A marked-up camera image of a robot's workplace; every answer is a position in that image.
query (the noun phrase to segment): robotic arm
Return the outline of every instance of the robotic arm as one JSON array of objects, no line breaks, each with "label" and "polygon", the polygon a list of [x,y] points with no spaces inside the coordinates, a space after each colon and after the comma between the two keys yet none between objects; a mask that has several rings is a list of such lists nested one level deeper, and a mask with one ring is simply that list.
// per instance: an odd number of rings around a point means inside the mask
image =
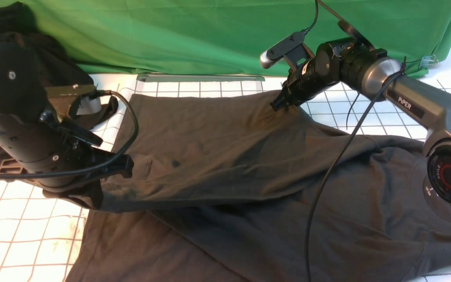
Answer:
[{"label": "robotic arm", "polygon": [[8,154],[0,160],[0,180],[24,180],[43,188],[45,197],[98,209],[100,180],[131,177],[133,161],[123,152],[95,148],[102,138],[58,114],[49,98],[75,96],[71,107],[80,114],[110,93],[93,85],[43,88],[37,66],[32,50],[0,37],[0,146]]},{"label": "robotic arm", "polygon": [[[428,176],[424,189],[435,191],[451,204],[451,94],[398,75],[402,64],[376,49],[358,31],[346,23],[340,28],[349,38],[321,44],[314,54],[304,44],[304,33],[296,32],[261,54],[261,66],[270,68],[281,59],[290,66],[279,96],[271,103],[276,111],[298,106],[343,82],[370,100],[389,100],[428,130],[424,155],[428,158]],[[383,93],[385,82],[394,81]]]}]

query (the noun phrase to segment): black cable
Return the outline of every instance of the black cable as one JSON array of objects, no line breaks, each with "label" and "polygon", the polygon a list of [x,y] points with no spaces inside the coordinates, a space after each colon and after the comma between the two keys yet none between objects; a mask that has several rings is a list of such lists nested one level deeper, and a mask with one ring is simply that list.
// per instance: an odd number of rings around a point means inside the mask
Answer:
[{"label": "black cable", "polygon": [[359,93],[358,93],[358,95],[356,95],[356,98],[354,98],[354,101],[352,102],[351,107],[349,108],[349,112],[347,112],[347,116],[346,116],[346,130],[347,130],[347,122],[349,121],[349,115],[351,114],[352,107],[354,107],[354,104],[356,104],[356,101],[358,101],[359,95],[360,95]]},{"label": "black cable", "polygon": [[135,112],[133,111],[132,107],[130,106],[130,103],[126,98],[123,97],[123,95],[119,94],[118,92],[114,91],[106,91],[105,94],[101,96],[115,96],[119,98],[123,104],[126,105],[126,111],[131,116],[133,120],[133,133],[130,136],[130,138],[127,140],[125,145],[120,148],[120,150],[112,156],[108,161],[103,162],[101,164],[90,166],[89,168],[81,168],[80,170],[73,170],[73,171],[66,171],[66,172],[54,172],[54,173],[31,173],[31,174],[22,174],[22,175],[15,175],[15,174],[0,174],[0,180],[31,180],[31,179],[43,179],[43,178],[54,178],[54,177],[70,177],[70,176],[78,176],[78,175],[85,175],[94,171],[98,171],[105,166],[110,165],[111,163],[115,162],[117,159],[123,156],[123,154],[130,148],[130,146],[133,144],[133,142],[136,140],[138,136],[138,120]]},{"label": "black cable", "polygon": [[313,29],[313,27],[316,25],[316,22],[318,21],[318,14],[319,14],[318,0],[314,1],[314,5],[316,6],[315,10],[314,10],[314,21],[310,27],[308,27],[304,30],[304,35],[308,34]]},{"label": "black cable", "polygon": [[340,153],[337,155],[337,157],[335,158],[333,163],[328,168],[328,171],[326,172],[326,174],[323,177],[323,180],[321,182],[321,186],[316,191],[316,195],[314,197],[314,203],[311,206],[311,210],[309,211],[309,216],[307,218],[306,234],[305,234],[305,237],[304,237],[304,240],[305,240],[304,241],[304,252],[305,252],[304,255],[305,255],[305,261],[306,261],[307,278],[308,278],[309,282],[311,282],[311,266],[309,265],[309,235],[310,235],[310,232],[311,232],[311,223],[313,221],[314,212],[316,210],[316,205],[317,205],[318,200],[319,200],[319,198],[321,196],[323,188],[324,188],[324,186],[325,186],[325,184],[326,184],[326,182],[327,182],[327,180],[328,180],[328,178],[330,176],[330,173],[332,172],[333,168],[337,165],[337,163],[339,162],[340,158],[344,155],[345,150],[347,150],[347,148],[351,144],[352,140],[354,139],[354,136],[356,136],[356,134],[358,133],[359,128],[361,127],[361,125],[365,121],[365,118],[366,118],[367,114],[370,112],[370,110],[372,109],[373,105],[379,100],[379,98],[381,98],[383,96],[383,93],[387,89],[387,87],[392,82],[394,82],[394,80],[396,80],[396,78],[399,77],[400,75],[403,75],[402,71],[391,75],[390,78],[388,78],[388,80],[385,82],[385,84],[379,90],[377,95],[374,97],[374,99],[370,102],[370,104],[368,105],[368,107],[365,110],[365,113],[363,113],[363,116],[360,118],[360,120],[358,121],[358,124],[354,128],[351,136],[349,136],[349,139],[347,140],[346,145],[340,151]]}]

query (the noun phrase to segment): dark gray shirt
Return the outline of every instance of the dark gray shirt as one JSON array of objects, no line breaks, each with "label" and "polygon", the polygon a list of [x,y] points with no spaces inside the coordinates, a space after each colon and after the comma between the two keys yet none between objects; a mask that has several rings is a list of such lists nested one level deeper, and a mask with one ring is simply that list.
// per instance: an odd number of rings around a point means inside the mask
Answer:
[{"label": "dark gray shirt", "polygon": [[[277,94],[133,95],[133,178],[103,184],[67,280],[306,281],[308,211],[349,136],[297,107],[272,111]],[[424,189],[421,148],[356,136],[318,202],[312,281],[399,282],[451,265],[451,206]]]}]

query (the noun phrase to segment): green cloth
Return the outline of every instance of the green cloth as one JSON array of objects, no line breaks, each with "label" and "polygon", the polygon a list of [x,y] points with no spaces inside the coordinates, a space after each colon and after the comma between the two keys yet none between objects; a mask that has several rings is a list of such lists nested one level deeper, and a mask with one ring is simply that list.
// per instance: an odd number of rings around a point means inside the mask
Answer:
[{"label": "green cloth", "polygon": [[[20,0],[38,29],[57,38],[89,73],[250,74],[259,55],[314,18],[313,0]],[[0,0],[0,7],[15,0]],[[325,0],[376,47],[408,61],[451,47],[451,0]],[[320,7],[306,44],[343,38],[337,20]],[[417,76],[419,62],[408,73]]]}]

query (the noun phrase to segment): white grid mat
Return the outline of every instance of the white grid mat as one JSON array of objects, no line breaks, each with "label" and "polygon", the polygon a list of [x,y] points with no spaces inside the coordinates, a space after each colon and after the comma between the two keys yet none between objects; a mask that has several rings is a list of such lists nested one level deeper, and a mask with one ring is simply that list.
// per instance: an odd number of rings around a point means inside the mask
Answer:
[{"label": "white grid mat", "polygon": [[[130,99],[133,93],[157,97],[220,98],[252,95],[281,88],[283,78],[265,82],[144,83],[133,75],[97,75],[99,89],[118,90]],[[451,79],[424,82],[451,93]],[[359,98],[345,128],[346,114],[357,93],[339,84],[302,105],[320,123],[351,132],[369,101]],[[125,107],[93,131],[111,150]],[[424,140],[426,130],[389,102],[381,102],[366,118],[360,134],[392,134]],[[88,211],[63,200],[45,199],[41,189],[22,182],[0,182],[0,281],[63,281],[77,258]],[[419,282],[451,282],[451,267]]]}]

